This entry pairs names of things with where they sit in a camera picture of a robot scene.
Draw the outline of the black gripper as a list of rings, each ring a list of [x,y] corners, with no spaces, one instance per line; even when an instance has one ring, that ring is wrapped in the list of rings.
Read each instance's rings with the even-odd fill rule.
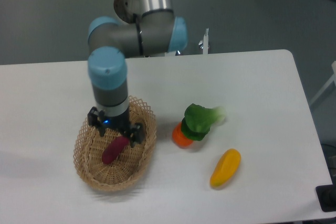
[[[101,137],[104,137],[107,129],[111,129],[125,136],[129,140],[131,147],[141,144],[145,139],[143,124],[130,123],[129,108],[120,115],[107,116],[105,111],[98,112],[98,109],[93,106],[87,114],[87,120],[89,126],[95,127]]]

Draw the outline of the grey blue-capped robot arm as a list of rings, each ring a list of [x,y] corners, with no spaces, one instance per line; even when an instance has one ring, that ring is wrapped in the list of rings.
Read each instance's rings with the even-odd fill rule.
[[[186,22],[174,15],[171,0],[133,0],[125,4],[132,19],[122,25],[112,17],[93,20],[88,31],[88,74],[96,106],[88,123],[100,135],[107,129],[131,145],[144,140],[144,127],[131,123],[126,59],[183,50],[188,42]]]

